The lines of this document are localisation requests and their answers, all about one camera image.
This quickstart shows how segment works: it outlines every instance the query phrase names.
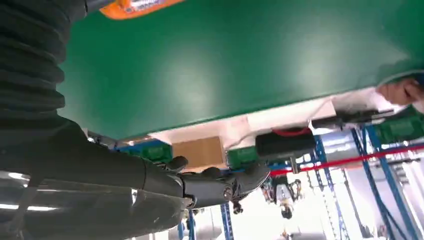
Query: person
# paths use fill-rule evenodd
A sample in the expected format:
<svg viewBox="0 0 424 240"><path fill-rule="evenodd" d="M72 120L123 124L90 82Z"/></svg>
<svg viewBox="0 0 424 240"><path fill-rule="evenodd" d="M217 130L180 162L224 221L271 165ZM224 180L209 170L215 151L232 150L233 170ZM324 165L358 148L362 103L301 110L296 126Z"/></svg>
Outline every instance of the person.
<svg viewBox="0 0 424 240"><path fill-rule="evenodd" d="M412 104L415 109L424 113L424 88L414 77L404 77L397 82L382 84L376 88L376 92L391 104Z"/></svg>

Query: screw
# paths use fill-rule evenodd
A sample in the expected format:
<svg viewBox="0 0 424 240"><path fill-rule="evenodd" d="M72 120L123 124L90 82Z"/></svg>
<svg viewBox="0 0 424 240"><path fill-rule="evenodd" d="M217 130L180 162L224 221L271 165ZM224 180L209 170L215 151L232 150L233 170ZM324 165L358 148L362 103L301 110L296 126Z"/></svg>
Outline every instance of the screw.
<svg viewBox="0 0 424 240"><path fill-rule="evenodd" d="M230 201L233 198L233 191L231 188L226 187L224 190L224 199Z"/></svg>

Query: red cable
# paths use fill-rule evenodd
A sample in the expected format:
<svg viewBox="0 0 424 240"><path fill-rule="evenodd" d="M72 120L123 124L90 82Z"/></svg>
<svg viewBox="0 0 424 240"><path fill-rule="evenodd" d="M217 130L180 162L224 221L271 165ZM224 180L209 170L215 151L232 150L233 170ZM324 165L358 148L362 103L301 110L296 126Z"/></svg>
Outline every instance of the red cable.
<svg viewBox="0 0 424 240"><path fill-rule="evenodd" d="M321 165L301 168L300 171L301 172L307 172L307 171L311 171L311 170L330 168L330 167L360 162L360 161L368 160L368 159L371 159L371 158L381 158L381 157L385 157L388 154L399 154L399 153L404 153L404 152L414 151L414 150L419 150L419 149L424 149L424 145L409 146L409 147L404 147L404 148L400 148L400 149L393 149L393 150L388 150L388 151L375 152L375 153L363 155L363 156L357 156L357 157L345 158L345 159L340 159L340 160L335 160L335 161L330 161L330 162L324 162ZM274 171L271 171L270 175L271 176L279 176L279 175L286 175L286 174L291 173L291 172L292 172L292 170L287 170L287 169L274 170Z"/></svg>
<svg viewBox="0 0 424 240"><path fill-rule="evenodd" d="M296 136L308 134L311 132L311 130L309 129L309 127L305 127L299 131L283 131L283 130L273 129L272 132L282 137L296 137Z"/></svg>

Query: cardboard box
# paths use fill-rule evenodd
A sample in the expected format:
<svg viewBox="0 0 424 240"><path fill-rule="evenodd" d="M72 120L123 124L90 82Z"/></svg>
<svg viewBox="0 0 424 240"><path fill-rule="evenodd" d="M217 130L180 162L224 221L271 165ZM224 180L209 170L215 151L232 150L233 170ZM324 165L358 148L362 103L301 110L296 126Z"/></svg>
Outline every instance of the cardboard box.
<svg viewBox="0 0 424 240"><path fill-rule="evenodd" d="M188 160L183 172L201 172L210 167L225 168L225 152L219 136L172 145L172 154Z"/></svg>

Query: orange label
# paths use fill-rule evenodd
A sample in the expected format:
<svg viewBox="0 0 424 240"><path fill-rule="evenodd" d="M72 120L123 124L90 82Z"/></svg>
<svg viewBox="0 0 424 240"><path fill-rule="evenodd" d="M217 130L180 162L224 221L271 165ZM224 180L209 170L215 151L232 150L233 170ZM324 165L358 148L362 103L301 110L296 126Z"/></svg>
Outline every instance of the orange label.
<svg viewBox="0 0 424 240"><path fill-rule="evenodd" d="M100 11L115 20L137 18L183 0L117 0Z"/></svg>

